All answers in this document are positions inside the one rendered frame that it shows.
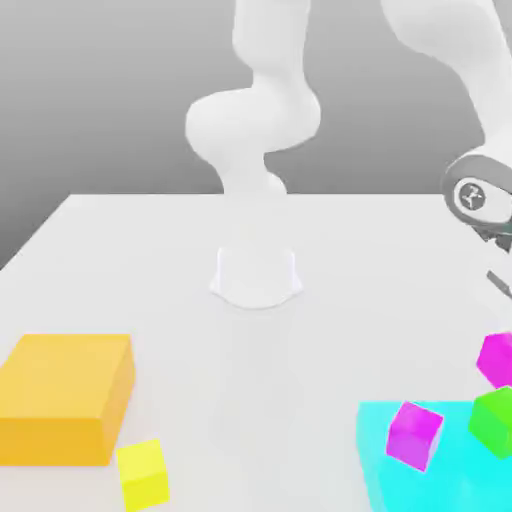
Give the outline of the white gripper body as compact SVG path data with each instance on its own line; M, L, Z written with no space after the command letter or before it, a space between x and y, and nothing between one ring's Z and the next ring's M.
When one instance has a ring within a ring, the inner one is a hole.
M487 279L506 297L512 300L512 289L492 270L487 271Z

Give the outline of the small magenta cube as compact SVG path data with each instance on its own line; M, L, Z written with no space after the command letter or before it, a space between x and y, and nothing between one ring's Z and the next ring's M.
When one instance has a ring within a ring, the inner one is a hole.
M443 415L404 401L390 423L385 453L425 472L437 450L443 424Z
M487 335L476 366L494 388L512 387L512 332Z

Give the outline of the small green cube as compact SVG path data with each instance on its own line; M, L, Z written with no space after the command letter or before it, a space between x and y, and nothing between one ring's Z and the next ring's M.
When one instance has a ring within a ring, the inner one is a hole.
M512 387L477 397L468 430L498 459L512 457Z

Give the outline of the small yellow cube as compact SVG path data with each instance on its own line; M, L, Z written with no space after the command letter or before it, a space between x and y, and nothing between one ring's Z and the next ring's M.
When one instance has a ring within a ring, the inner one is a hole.
M167 503L170 487L167 468L158 439L116 450L126 512Z

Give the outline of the large cyan box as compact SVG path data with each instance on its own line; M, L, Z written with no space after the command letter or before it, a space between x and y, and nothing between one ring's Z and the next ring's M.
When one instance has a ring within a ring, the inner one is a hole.
M420 405L444 417L438 448L424 472L385 454L400 403L359 404L356 445L372 512L512 512L512 457L497 459L469 432L472 403Z

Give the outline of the large orange box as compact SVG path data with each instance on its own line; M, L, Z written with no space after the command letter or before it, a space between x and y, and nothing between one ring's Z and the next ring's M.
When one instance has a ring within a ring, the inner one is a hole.
M0 365L0 466L109 464L135 383L128 334L26 334Z

